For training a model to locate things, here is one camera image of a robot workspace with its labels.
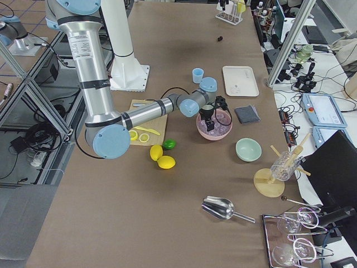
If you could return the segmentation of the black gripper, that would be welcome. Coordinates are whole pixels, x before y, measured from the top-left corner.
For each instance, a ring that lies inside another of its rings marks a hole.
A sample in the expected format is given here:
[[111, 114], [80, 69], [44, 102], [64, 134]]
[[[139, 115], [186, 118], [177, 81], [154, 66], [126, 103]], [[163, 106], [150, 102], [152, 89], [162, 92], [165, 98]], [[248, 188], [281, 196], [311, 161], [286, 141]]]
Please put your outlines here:
[[214, 111], [215, 108], [211, 104], [207, 104], [199, 110], [200, 119], [205, 121], [206, 131], [214, 129], [214, 121], [211, 120]]

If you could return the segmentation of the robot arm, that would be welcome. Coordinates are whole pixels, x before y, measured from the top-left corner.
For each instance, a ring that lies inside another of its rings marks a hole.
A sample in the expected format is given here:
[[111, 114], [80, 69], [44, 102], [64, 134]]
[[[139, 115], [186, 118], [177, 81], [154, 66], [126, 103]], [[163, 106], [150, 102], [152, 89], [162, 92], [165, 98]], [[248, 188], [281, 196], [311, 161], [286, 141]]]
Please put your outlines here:
[[67, 35], [88, 116], [85, 139], [104, 159], [129, 148], [134, 126], [179, 110], [192, 117], [215, 102], [217, 82], [204, 78], [188, 95], [170, 94], [137, 109], [118, 112], [113, 90], [144, 91], [149, 66], [136, 59], [123, 1], [46, 1], [48, 27]]
[[32, 37], [17, 16], [1, 17], [1, 43], [14, 56], [35, 56], [41, 40]]

